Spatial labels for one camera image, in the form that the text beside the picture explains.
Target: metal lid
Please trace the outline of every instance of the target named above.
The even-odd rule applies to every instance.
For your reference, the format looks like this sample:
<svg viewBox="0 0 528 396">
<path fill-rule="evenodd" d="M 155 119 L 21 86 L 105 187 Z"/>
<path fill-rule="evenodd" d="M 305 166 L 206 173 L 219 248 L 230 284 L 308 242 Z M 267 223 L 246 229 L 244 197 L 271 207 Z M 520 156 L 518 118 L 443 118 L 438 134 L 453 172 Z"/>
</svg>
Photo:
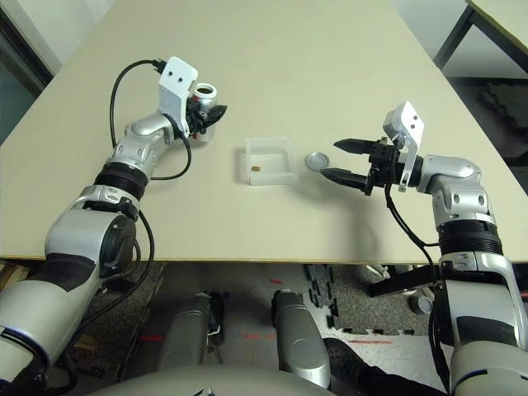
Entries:
<svg viewBox="0 0 528 396">
<path fill-rule="evenodd" d="M 308 154 L 304 161 L 306 162 L 307 167 L 316 172 L 328 167 L 330 164 L 330 158 L 328 158 L 328 155 L 317 151 Z"/>
</svg>

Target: beige tabletop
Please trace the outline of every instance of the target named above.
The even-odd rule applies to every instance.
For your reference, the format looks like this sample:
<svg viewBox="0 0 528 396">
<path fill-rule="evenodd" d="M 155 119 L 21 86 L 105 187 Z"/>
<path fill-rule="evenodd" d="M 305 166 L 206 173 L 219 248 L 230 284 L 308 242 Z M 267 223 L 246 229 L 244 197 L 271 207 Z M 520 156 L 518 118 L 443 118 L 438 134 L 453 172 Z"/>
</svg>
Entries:
<svg viewBox="0 0 528 396">
<path fill-rule="evenodd" d="M 528 2 L 526 0 L 467 0 L 525 54 L 528 54 Z"/>
<path fill-rule="evenodd" d="M 153 181 L 142 207 L 160 260 L 424 262 L 385 208 L 304 166 L 322 151 L 365 174 L 366 156 L 332 146 L 378 139 L 385 114 L 409 100 L 426 123 L 422 155 L 460 156 L 483 170 L 505 253 L 528 258 L 526 195 L 389 2 L 122 0 L 54 78 L 0 148 L 0 257 L 42 257 L 46 233 L 93 182 L 111 152 L 108 101 L 137 59 L 177 55 L 229 106 L 214 141 L 195 146 L 190 171 Z M 148 66 L 125 78 L 116 128 L 158 105 Z M 249 186 L 245 139 L 288 136 L 299 165 L 292 186 Z M 174 173 L 182 147 L 156 173 Z M 394 189 L 403 217 L 437 240 L 431 197 Z M 147 251 L 145 232 L 139 241 Z M 438 258 L 436 249 L 433 257 Z"/>
</svg>

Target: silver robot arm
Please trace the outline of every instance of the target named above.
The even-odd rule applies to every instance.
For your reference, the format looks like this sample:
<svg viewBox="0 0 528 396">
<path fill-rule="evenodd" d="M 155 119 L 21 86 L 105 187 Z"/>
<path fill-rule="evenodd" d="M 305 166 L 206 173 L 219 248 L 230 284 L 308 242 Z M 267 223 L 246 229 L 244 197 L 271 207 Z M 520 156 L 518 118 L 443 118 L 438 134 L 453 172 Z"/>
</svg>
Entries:
<svg viewBox="0 0 528 396">
<path fill-rule="evenodd" d="M 367 176 L 336 168 L 321 173 L 368 196 L 374 186 L 391 184 L 432 196 L 441 249 L 432 315 L 439 342 L 455 348 L 449 391 L 462 396 L 528 394 L 528 319 L 480 185 L 481 171 L 462 158 L 417 156 L 423 129 L 417 112 L 405 102 L 384 122 L 394 145 L 386 138 L 335 143 L 349 153 L 369 154 Z"/>
<path fill-rule="evenodd" d="M 167 61 L 159 80 L 158 111 L 126 126 L 125 137 L 94 184 L 55 221 L 41 270 L 0 295 L 0 391 L 11 383 L 23 389 L 33 382 L 24 391 L 37 394 L 93 295 L 108 276 L 130 263 L 139 201 L 156 163 L 168 147 L 191 134 L 187 103 L 197 76 L 179 58 Z M 206 118 L 200 103 L 191 104 L 195 118 Z"/>
</svg>

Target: wall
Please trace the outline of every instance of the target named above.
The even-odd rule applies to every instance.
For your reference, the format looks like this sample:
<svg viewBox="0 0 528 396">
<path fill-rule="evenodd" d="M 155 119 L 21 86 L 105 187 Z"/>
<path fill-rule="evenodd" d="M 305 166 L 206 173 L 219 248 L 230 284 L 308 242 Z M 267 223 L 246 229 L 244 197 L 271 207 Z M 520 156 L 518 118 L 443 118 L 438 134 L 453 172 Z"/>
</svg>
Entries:
<svg viewBox="0 0 528 396">
<path fill-rule="evenodd" d="M 432 58 L 465 9 L 465 0 L 391 0 Z M 472 27 L 443 72 L 449 77 L 528 78 L 488 37 Z"/>
<path fill-rule="evenodd" d="M 115 0 L 0 0 L 52 73 L 57 73 Z"/>
<path fill-rule="evenodd" d="M 0 0 L 0 5 L 48 68 L 57 73 L 114 1 Z M 431 57 L 465 8 L 464 0 L 391 1 Z M 469 31 L 444 73 L 449 77 L 528 77 L 476 28 Z"/>
</svg>

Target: metal can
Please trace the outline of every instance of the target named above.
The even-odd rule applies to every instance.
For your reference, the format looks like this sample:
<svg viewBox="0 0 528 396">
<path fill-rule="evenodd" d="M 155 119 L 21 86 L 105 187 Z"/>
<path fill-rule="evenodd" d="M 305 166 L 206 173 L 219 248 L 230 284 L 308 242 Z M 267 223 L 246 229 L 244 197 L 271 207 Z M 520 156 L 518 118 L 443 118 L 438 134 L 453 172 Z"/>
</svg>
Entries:
<svg viewBox="0 0 528 396">
<path fill-rule="evenodd" d="M 192 98 L 200 103 L 200 115 L 206 117 L 210 110 L 218 104 L 217 91 L 214 86 L 207 82 L 196 84 Z M 205 133 L 195 132 L 192 137 L 199 142 L 210 142 L 215 136 L 215 126 L 212 125 L 205 130 Z"/>
</svg>

